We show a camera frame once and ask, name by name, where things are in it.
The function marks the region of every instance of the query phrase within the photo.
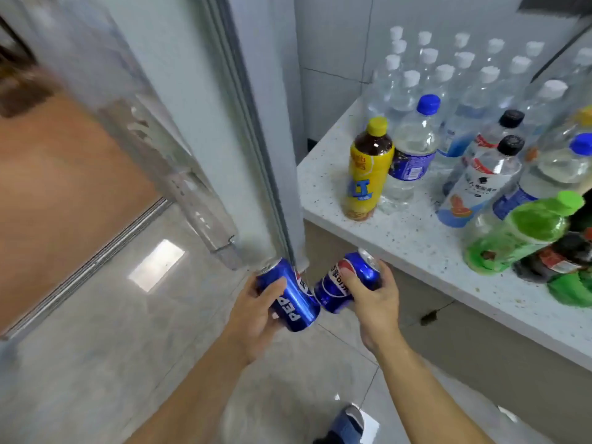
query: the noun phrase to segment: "tiled wall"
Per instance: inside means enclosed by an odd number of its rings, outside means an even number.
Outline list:
[[[504,39],[508,60],[526,42],[544,41],[539,57],[544,63],[574,34],[577,20],[518,14],[520,1],[294,0],[307,137],[320,140],[360,95],[389,50],[394,25],[405,28],[410,51],[418,31],[432,31],[432,45],[441,56],[452,54],[459,31],[471,33],[467,50],[476,53],[487,39]],[[533,71],[538,68],[535,63]]]

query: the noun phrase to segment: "blue bottle cap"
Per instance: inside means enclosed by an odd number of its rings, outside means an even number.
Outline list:
[[[580,156],[592,156],[592,134],[584,133],[576,135],[569,148]]]
[[[417,111],[422,115],[434,115],[439,107],[440,98],[437,95],[424,95],[419,98],[419,103],[417,103]]]

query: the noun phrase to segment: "hand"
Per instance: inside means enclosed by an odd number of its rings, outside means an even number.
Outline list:
[[[275,332],[283,326],[279,319],[272,318],[269,308],[284,292],[286,279],[279,278],[258,296],[256,284],[255,276],[250,276],[236,298],[228,323],[220,335],[221,339],[237,348],[246,364],[262,355]]]
[[[378,261],[378,264],[382,287],[375,291],[367,289],[349,269],[340,269],[343,283],[355,300],[353,308],[360,321],[362,341],[372,352],[400,334],[399,289],[386,263]]]

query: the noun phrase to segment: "pepsi can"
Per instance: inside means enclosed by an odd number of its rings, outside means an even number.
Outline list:
[[[330,313],[339,311],[353,300],[353,296],[347,289],[339,270],[347,268],[357,274],[360,282],[369,290],[380,288],[380,270],[377,260],[365,249],[346,254],[338,261],[329,272],[314,286],[314,296],[325,310]]]
[[[321,306],[306,282],[286,259],[268,261],[256,275],[257,290],[260,293],[279,278],[286,278],[286,289],[271,304],[271,309],[277,313],[289,331],[304,330],[319,316]]]

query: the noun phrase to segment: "black bottle cap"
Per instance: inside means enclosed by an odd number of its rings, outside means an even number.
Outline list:
[[[523,119],[524,112],[508,109],[499,119],[499,125],[507,129],[513,129],[520,126]]]
[[[507,135],[501,139],[497,150],[506,156],[515,156],[524,147],[524,140],[517,135]]]

